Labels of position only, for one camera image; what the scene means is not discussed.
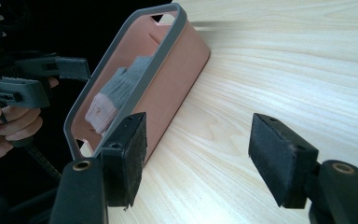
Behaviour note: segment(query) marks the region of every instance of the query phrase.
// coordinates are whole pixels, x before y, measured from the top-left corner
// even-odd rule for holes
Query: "light wood surface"
[[[358,0],[178,0],[211,58],[109,223],[310,223],[248,156],[252,116],[280,119],[358,167]]]

